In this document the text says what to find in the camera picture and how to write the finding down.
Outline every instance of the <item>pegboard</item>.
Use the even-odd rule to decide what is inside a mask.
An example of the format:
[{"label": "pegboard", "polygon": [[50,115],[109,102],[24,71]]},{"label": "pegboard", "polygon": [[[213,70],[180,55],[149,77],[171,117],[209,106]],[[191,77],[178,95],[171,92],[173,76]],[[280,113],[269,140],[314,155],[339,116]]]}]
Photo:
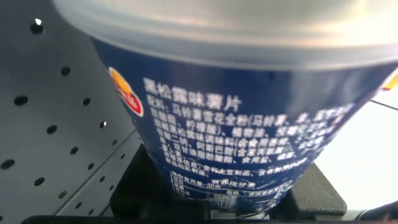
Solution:
[{"label": "pegboard", "polygon": [[50,0],[1,2],[0,105],[0,223],[100,214],[141,140],[90,38]]}]

